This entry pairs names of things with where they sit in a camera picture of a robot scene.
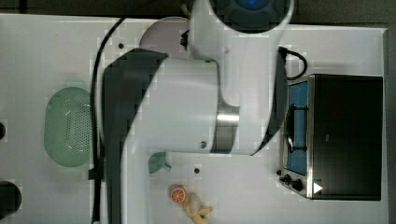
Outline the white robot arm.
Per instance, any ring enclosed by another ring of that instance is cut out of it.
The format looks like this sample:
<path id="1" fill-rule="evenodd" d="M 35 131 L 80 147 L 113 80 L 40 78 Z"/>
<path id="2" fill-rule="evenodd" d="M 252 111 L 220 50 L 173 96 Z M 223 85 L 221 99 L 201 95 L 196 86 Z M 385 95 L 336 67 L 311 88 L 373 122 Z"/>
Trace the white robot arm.
<path id="1" fill-rule="evenodd" d="M 187 56 L 134 48 L 101 84 L 106 224 L 151 224 L 156 152 L 253 155 L 285 117 L 280 41 L 294 0 L 195 0 Z"/>

